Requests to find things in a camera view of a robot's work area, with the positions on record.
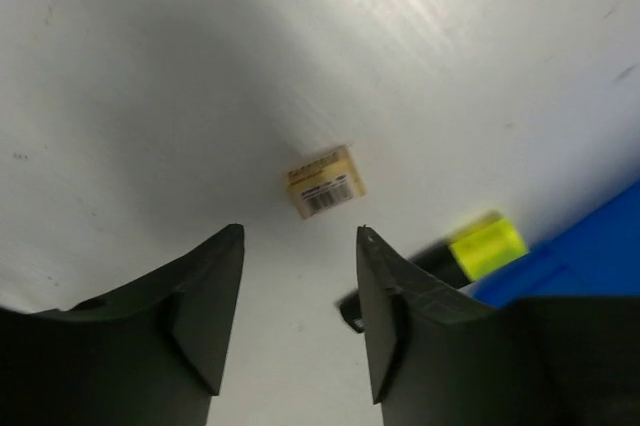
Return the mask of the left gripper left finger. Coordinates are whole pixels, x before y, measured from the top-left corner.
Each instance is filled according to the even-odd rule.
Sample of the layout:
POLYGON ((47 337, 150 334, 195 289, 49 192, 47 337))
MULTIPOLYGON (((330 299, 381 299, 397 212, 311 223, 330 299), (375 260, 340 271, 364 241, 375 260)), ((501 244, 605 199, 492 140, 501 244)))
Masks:
POLYGON ((67 311, 1 312, 5 425, 203 425, 220 392, 244 262, 231 224, 67 311))

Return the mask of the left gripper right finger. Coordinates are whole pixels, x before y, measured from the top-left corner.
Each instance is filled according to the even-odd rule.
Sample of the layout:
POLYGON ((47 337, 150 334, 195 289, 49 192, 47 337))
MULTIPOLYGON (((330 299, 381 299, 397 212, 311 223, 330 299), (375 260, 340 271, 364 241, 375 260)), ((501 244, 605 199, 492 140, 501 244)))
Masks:
POLYGON ((387 425, 635 425, 639 301, 533 297, 495 308, 357 231, 372 397, 387 425))

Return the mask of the yellow cap black highlighter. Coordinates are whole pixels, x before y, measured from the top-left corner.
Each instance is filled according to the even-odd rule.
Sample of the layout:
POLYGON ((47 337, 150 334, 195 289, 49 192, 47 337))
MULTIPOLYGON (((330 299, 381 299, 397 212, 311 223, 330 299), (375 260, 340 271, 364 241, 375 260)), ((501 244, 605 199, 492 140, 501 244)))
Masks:
POLYGON ((464 308, 482 308, 460 291, 502 267, 524 257, 529 247, 513 223, 491 211, 450 235, 405 258, 375 230, 357 233, 358 272, 391 297, 394 313, 431 313, 442 321, 462 319, 464 308))

